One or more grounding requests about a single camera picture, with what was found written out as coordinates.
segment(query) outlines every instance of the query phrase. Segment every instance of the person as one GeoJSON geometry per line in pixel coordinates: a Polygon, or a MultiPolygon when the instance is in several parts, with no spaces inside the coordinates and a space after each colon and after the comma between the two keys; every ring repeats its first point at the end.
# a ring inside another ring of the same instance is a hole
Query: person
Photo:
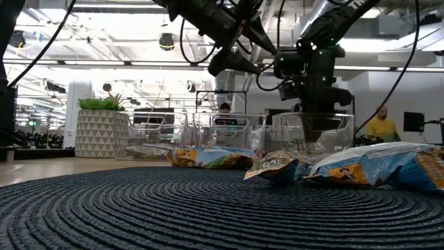
{"type": "Polygon", "coordinates": [[[231,108],[230,108],[230,104],[228,104],[228,103],[222,103],[219,106],[220,113],[228,114],[228,113],[230,113],[230,111],[231,111],[231,108]]]}
{"type": "Polygon", "coordinates": [[[384,142],[400,142],[401,138],[396,131],[395,122],[387,118],[387,107],[382,107],[367,124],[369,138],[381,138],[384,142]]]}
{"type": "MultiPolygon", "coordinates": [[[[229,114],[231,111],[230,108],[230,104],[228,103],[222,103],[219,106],[219,112],[222,114],[229,114]]],[[[227,118],[227,119],[215,119],[214,123],[216,123],[216,125],[232,125],[232,126],[236,126],[237,125],[237,119],[233,119],[233,118],[227,118]]]]}

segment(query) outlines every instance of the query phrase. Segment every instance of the black cable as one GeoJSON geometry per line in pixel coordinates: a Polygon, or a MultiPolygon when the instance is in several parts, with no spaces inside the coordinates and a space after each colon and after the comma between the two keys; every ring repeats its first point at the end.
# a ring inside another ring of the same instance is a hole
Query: black cable
{"type": "Polygon", "coordinates": [[[413,59],[413,56],[415,55],[415,50],[416,50],[416,45],[418,44],[418,38],[419,38],[419,21],[420,21],[420,15],[419,15],[419,2],[418,0],[415,0],[415,13],[416,13],[416,31],[415,31],[415,40],[413,41],[413,46],[411,48],[411,53],[409,56],[409,59],[407,60],[404,68],[401,71],[401,74],[399,75],[398,79],[395,82],[395,85],[393,85],[393,87],[391,88],[390,92],[388,93],[387,97],[385,98],[385,100],[381,103],[381,105],[379,105],[378,109],[376,110],[376,112],[370,116],[356,131],[355,131],[355,136],[356,134],[365,126],[367,125],[367,123],[373,119],[373,117],[375,115],[378,114],[378,112],[381,110],[382,107],[384,107],[385,103],[389,100],[390,96],[393,94],[393,91],[395,91],[395,88],[398,86],[398,84],[401,81],[401,78],[404,76],[404,73],[407,71],[407,68],[410,65],[411,60],[413,59]]]}
{"type": "Polygon", "coordinates": [[[213,46],[213,49],[208,53],[208,55],[207,55],[204,59],[199,60],[199,61],[197,61],[197,62],[192,62],[192,61],[190,61],[190,59],[188,59],[187,55],[185,55],[185,51],[184,51],[184,49],[183,49],[183,41],[182,41],[182,39],[183,39],[183,27],[184,27],[184,25],[185,25],[185,18],[182,19],[182,25],[180,26],[180,37],[179,37],[180,52],[182,53],[183,58],[184,58],[188,63],[191,63],[191,64],[199,64],[199,63],[203,63],[203,62],[205,62],[205,61],[208,60],[208,58],[210,58],[210,56],[213,54],[214,50],[216,49],[216,45],[213,46]]]}
{"type": "MultiPolygon", "coordinates": [[[[277,23],[277,28],[276,28],[276,31],[277,31],[276,40],[277,40],[277,48],[278,49],[280,46],[280,18],[282,16],[282,10],[284,9],[284,4],[285,4],[285,0],[282,0],[282,3],[280,4],[280,8],[279,8],[279,14],[277,15],[277,22],[278,23],[277,23]]],[[[259,77],[261,76],[261,74],[264,71],[266,71],[267,69],[271,68],[271,66],[273,66],[274,63],[275,63],[275,61],[273,60],[273,62],[271,62],[270,65],[266,66],[265,68],[263,68],[261,70],[260,74],[256,75],[256,85],[260,90],[267,91],[267,92],[274,91],[274,90],[277,90],[282,84],[284,84],[286,82],[284,80],[281,83],[279,83],[279,85],[277,85],[276,87],[272,87],[271,89],[266,89],[266,88],[262,87],[261,84],[259,83],[259,77]]]]}
{"type": "Polygon", "coordinates": [[[239,47],[241,47],[241,49],[243,51],[245,51],[245,53],[247,53],[248,55],[251,55],[253,53],[253,43],[250,41],[250,47],[252,48],[251,51],[247,50],[247,48],[245,48],[245,46],[241,43],[241,41],[239,41],[239,39],[236,41],[236,43],[239,45],[239,47]]]}
{"type": "Polygon", "coordinates": [[[404,23],[406,23],[406,24],[408,24],[408,25],[415,26],[415,24],[411,24],[411,23],[409,23],[409,22],[405,19],[405,17],[403,17],[403,16],[400,16],[400,19],[402,19],[402,21],[404,21],[404,23]]]}
{"type": "Polygon", "coordinates": [[[51,39],[48,41],[46,46],[42,49],[42,51],[34,58],[34,60],[28,65],[28,67],[15,79],[12,81],[10,85],[8,85],[8,88],[13,88],[16,86],[16,84],[25,76],[33,67],[34,65],[42,58],[42,56],[46,53],[46,51],[49,49],[49,47],[53,44],[53,42],[56,40],[58,34],[61,32],[63,26],[68,20],[69,15],[72,12],[72,9],[74,7],[74,4],[76,4],[76,0],[72,0],[71,5],[69,5],[68,10],[63,17],[62,22],[60,22],[60,25],[58,26],[57,30],[55,31],[54,35],[51,37],[51,39]]]}

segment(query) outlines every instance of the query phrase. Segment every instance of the wooden floor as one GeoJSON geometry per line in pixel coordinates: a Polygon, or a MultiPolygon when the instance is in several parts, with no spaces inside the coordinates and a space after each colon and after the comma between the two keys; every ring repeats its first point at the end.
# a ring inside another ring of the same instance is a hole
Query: wooden floor
{"type": "Polygon", "coordinates": [[[0,186],[62,176],[126,167],[170,166],[168,162],[131,161],[114,159],[56,158],[44,160],[16,160],[13,164],[0,163],[0,186]]]}

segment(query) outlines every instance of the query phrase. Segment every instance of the chip bag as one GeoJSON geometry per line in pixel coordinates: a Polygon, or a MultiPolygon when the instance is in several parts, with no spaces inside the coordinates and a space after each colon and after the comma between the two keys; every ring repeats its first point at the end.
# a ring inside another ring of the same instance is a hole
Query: chip bag
{"type": "Polygon", "coordinates": [[[174,167],[205,169],[245,169],[253,165],[255,153],[245,149],[173,149],[166,157],[174,167]]]}
{"type": "Polygon", "coordinates": [[[347,149],[317,163],[305,179],[364,187],[393,181],[417,190],[444,189],[444,148],[391,142],[347,149]]]}
{"type": "Polygon", "coordinates": [[[126,153],[135,160],[166,160],[167,153],[177,146],[170,144],[143,144],[126,147],[126,153]]]}
{"type": "Polygon", "coordinates": [[[295,151],[276,151],[255,163],[246,172],[244,180],[259,175],[274,184],[292,183],[297,181],[309,166],[306,158],[295,151]]]}

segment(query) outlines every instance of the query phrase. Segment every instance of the green plant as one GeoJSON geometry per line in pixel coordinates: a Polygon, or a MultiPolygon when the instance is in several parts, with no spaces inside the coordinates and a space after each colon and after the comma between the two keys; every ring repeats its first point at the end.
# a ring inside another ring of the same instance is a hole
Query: green plant
{"type": "Polygon", "coordinates": [[[113,96],[111,93],[108,94],[110,96],[105,99],[79,99],[77,100],[77,106],[82,110],[124,111],[125,108],[122,106],[123,100],[121,99],[122,95],[116,94],[116,96],[113,96]]]}

